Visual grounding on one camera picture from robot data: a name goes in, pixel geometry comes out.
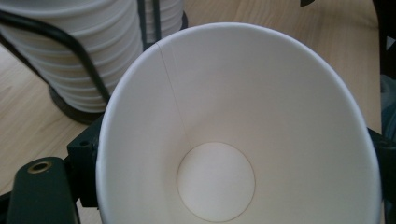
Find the light wood surface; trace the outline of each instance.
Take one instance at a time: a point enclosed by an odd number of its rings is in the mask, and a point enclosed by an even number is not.
[[[370,0],[185,0],[190,26],[240,21],[290,35],[321,56],[349,87],[368,127],[380,132],[379,49]],[[25,163],[64,158],[85,125],[66,117],[48,87],[0,48],[0,193],[10,191]],[[101,223],[95,209],[80,209],[82,223]]]

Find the black metal rack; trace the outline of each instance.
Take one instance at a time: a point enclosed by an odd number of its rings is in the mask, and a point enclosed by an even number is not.
[[[138,14],[140,19],[140,29],[142,33],[142,44],[143,48],[149,48],[153,43],[149,43],[146,35],[146,9],[145,1],[137,0],[138,3]],[[161,18],[160,18],[160,3],[159,0],[153,0],[153,15],[154,15],[154,28],[156,41],[159,41],[161,36]],[[47,24],[42,21],[33,20],[4,10],[0,10],[0,24],[5,26],[10,26],[13,28],[21,29],[23,31],[28,31],[37,35],[42,35],[49,39],[52,39],[63,46],[70,49],[79,59],[83,65],[88,76],[91,78],[92,83],[101,94],[105,103],[108,103],[110,99],[110,94],[100,78],[92,60],[84,49],[84,47],[70,34],[63,31],[62,29],[55,27],[53,25]],[[188,19],[185,13],[182,17],[181,29],[185,29],[188,26]],[[29,61],[13,46],[9,41],[7,41],[0,32],[0,43],[5,46],[12,54],[14,54],[22,63],[24,63],[28,68],[30,68],[35,74],[37,74],[43,81],[49,84],[40,73],[29,63]],[[91,124],[97,120],[103,113],[87,113],[80,111],[70,106],[59,94],[51,87],[49,84],[49,95],[52,101],[66,114],[67,117],[74,119],[80,123]]]

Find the white paper cup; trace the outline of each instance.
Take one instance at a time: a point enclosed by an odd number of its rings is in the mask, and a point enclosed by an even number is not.
[[[107,0],[2,0],[0,8],[15,14],[34,18],[51,18],[70,14],[86,14],[98,7],[110,4]]]
[[[112,57],[118,54],[121,50],[125,49],[125,46],[127,46],[131,42],[131,40],[133,40],[136,45],[142,45],[141,32],[138,26],[138,20],[133,20],[130,29],[125,28],[124,30],[118,32],[118,36],[107,40],[100,46],[86,49],[86,51],[90,54],[91,59],[94,62],[102,62],[108,60],[109,57]],[[63,50],[42,49],[40,47],[35,48],[24,42],[19,41],[18,39],[13,39],[6,33],[4,33],[4,36],[10,42],[12,42],[19,50],[27,52],[29,55],[32,55],[32,57],[42,59],[42,61],[66,65],[80,63],[79,59],[76,58],[75,54],[70,50],[66,49],[65,47],[61,46],[61,49]]]
[[[96,163],[104,223],[373,224],[379,181],[341,78],[291,37],[241,23],[146,50],[112,94]]]

